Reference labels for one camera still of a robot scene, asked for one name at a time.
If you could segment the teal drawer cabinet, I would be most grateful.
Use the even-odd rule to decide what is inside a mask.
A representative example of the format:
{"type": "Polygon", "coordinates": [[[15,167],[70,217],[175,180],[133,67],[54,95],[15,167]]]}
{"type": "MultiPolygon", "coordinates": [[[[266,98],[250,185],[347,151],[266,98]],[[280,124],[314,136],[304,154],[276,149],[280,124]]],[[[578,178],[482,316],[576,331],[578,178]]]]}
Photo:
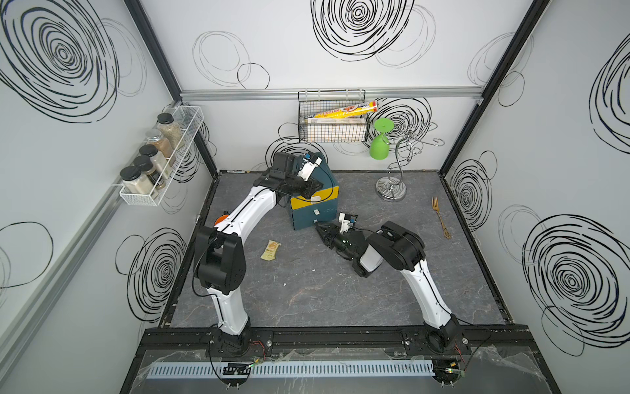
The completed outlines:
{"type": "Polygon", "coordinates": [[[290,199],[290,218],[295,231],[337,218],[340,187],[325,159],[313,170],[310,180],[321,182],[323,188],[314,192],[310,200],[300,194],[290,199]]]}

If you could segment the yellow drawer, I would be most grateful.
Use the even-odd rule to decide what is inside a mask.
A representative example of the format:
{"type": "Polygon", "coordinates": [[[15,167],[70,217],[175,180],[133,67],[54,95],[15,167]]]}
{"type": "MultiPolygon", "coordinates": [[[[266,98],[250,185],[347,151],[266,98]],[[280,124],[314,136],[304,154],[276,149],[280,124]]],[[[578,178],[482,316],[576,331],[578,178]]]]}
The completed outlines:
{"type": "Polygon", "coordinates": [[[318,205],[323,202],[336,201],[338,195],[339,187],[334,186],[325,190],[319,190],[315,192],[310,198],[303,197],[302,195],[292,196],[290,198],[290,208],[292,210],[297,210],[318,205]]]}

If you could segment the green cookie packet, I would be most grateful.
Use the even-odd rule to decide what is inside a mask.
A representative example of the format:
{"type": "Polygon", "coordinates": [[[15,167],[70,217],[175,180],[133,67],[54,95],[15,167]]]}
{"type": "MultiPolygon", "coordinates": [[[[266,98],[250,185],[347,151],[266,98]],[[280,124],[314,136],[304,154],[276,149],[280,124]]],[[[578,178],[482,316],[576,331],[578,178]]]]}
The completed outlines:
{"type": "Polygon", "coordinates": [[[282,246],[280,242],[269,240],[265,251],[261,255],[261,259],[265,261],[273,261],[276,258],[278,249],[282,246]]]}

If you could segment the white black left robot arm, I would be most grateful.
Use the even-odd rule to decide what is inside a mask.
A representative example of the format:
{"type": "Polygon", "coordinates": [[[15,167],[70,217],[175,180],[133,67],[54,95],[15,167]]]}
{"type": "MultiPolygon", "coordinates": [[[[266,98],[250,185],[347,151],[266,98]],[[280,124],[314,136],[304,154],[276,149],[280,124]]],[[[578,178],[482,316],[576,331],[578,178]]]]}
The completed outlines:
{"type": "Polygon", "coordinates": [[[213,227],[203,227],[195,241],[194,277],[213,299],[218,329],[229,341],[241,343],[249,327],[241,295],[246,274],[244,244],[278,200],[298,195],[308,199],[323,188],[313,177],[325,162],[321,154],[275,154],[272,165],[253,183],[248,195],[213,227]]]}

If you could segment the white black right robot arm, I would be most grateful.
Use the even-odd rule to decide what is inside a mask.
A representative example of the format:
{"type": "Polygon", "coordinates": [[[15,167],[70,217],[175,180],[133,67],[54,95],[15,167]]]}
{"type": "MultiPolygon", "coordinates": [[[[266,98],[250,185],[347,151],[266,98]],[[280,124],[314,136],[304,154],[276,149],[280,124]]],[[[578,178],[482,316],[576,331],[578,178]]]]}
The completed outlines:
{"type": "Polygon", "coordinates": [[[443,353],[454,348],[454,340],[462,333],[459,320],[432,279],[419,235],[392,221],[367,236],[359,229],[343,231],[335,223],[318,223],[316,230],[323,244],[351,262],[359,277],[369,277],[382,264],[400,272],[420,306],[431,349],[443,353]]]}

